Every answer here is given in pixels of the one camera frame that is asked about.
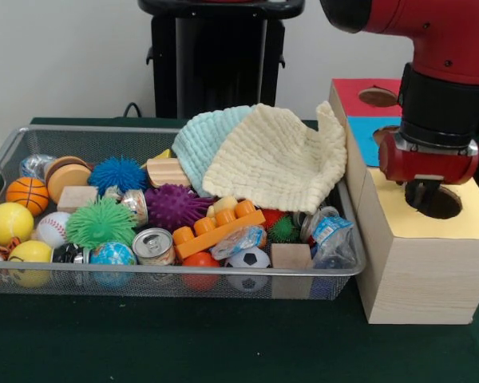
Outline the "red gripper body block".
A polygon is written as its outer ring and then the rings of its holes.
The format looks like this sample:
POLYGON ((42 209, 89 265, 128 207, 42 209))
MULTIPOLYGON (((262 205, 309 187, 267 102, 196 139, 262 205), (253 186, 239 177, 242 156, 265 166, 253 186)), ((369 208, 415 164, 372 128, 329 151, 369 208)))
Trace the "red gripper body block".
POLYGON ((429 148, 405 140, 398 132, 387 133, 378 149, 381 172, 397 183, 414 180, 464 184, 479 164, 479 148, 471 141, 463 149, 429 148))

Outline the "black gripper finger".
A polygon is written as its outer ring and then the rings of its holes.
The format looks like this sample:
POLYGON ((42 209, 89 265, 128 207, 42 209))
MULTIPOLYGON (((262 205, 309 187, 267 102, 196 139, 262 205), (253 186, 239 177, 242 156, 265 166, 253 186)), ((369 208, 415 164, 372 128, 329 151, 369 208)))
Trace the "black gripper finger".
POLYGON ((406 202, 415 209, 419 209, 422 204, 422 182, 420 180, 412 180, 406 183, 405 199, 406 202))
POLYGON ((439 180, 424 180, 422 182, 423 192, 422 192, 422 210, 428 211, 434 200, 434 196, 441 186, 439 180))

